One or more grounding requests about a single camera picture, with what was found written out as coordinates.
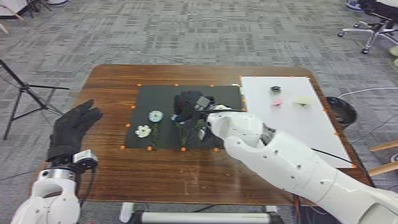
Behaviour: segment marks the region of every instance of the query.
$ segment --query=light stand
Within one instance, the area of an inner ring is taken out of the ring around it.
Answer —
[[[7,140],[7,137],[9,137],[9,130],[10,130],[10,125],[12,125],[12,122],[23,118],[25,116],[28,116],[34,112],[41,111],[41,110],[48,110],[51,111],[53,113],[57,113],[58,115],[62,115],[64,113],[60,112],[60,110],[57,109],[57,107],[50,104],[50,100],[51,100],[51,97],[53,97],[53,92],[57,89],[64,89],[64,90],[69,90],[69,88],[66,87],[57,87],[57,86],[42,86],[42,85],[30,85],[28,83],[25,83],[19,79],[19,77],[16,76],[16,73],[12,72],[7,64],[3,63],[3,60],[0,60],[0,66],[3,67],[19,87],[18,87],[18,97],[16,97],[16,102],[14,102],[14,108],[12,108],[12,113],[10,113],[10,118],[9,118],[9,124],[7,124],[7,129],[5,129],[5,133],[3,133],[3,140]],[[32,87],[34,88],[41,88],[41,89],[51,89],[51,92],[50,92],[50,95],[46,97],[46,99],[41,98],[41,96],[35,94],[34,90],[32,90]],[[19,116],[16,116],[16,109],[18,109],[18,105],[19,105],[19,100],[21,100],[21,94],[26,93],[28,96],[32,97],[35,103],[39,104],[39,108],[34,109],[32,111],[28,111],[25,114],[21,114]]]

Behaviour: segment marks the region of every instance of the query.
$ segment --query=gray carpet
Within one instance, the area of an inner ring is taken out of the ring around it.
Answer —
[[[316,76],[325,95],[398,84],[398,70],[378,41],[371,54],[360,48],[368,36],[346,34],[362,15],[343,1],[328,0],[73,0],[42,9],[35,18],[2,21],[10,34],[0,33],[0,55],[26,82],[60,85],[53,103],[67,110],[83,82],[99,64],[190,64],[240,66],[302,66]],[[0,80],[0,130],[10,115],[16,89]],[[398,114],[398,91],[371,91],[344,97],[357,108],[359,120],[346,129],[353,142]],[[23,100],[21,111],[34,108]],[[0,179],[34,170],[44,159],[55,116],[44,112],[14,123],[7,141],[0,141]],[[369,153],[368,148],[398,139],[398,117],[360,141],[355,149],[366,168],[385,163],[396,149]],[[380,188],[396,184],[396,172],[378,175]],[[0,181],[0,223],[9,223],[28,196],[30,175]],[[151,210],[195,207],[149,205]],[[261,211],[233,206],[227,211]],[[82,223],[112,223],[119,203],[89,203]]]

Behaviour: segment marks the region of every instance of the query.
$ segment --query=wooden table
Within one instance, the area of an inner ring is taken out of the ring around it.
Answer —
[[[101,65],[94,68],[76,103],[96,100],[105,117],[87,133],[83,149],[99,158],[98,177],[89,199],[94,201],[289,205],[281,191],[220,150],[147,151],[121,149],[138,85],[231,85],[240,76],[309,77],[321,104],[330,111],[311,72],[282,67],[206,67],[170,65]],[[352,147],[328,112],[353,163]],[[359,168],[343,172],[366,184]]]

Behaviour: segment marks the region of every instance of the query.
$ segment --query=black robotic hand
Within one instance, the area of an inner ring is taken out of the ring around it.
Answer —
[[[94,100],[89,100],[55,121],[46,161],[58,165],[71,162],[80,152],[85,132],[103,117],[99,109],[90,109],[92,104]]]
[[[199,111],[206,110],[215,103],[215,98],[204,96],[199,91],[185,91],[174,96],[174,118],[176,122],[183,122],[190,119],[199,119]]]

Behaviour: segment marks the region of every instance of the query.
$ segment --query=white paper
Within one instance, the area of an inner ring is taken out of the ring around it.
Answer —
[[[281,87],[279,94],[272,93],[272,86]],[[263,119],[266,126],[284,130],[311,148],[350,161],[309,78],[241,77],[241,91],[247,111]],[[311,98],[311,105],[302,106],[295,103],[298,96]],[[272,106],[277,99],[282,100],[282,105]],[[348,162],[321,153],[318,155],[336,168],[352,168]]]

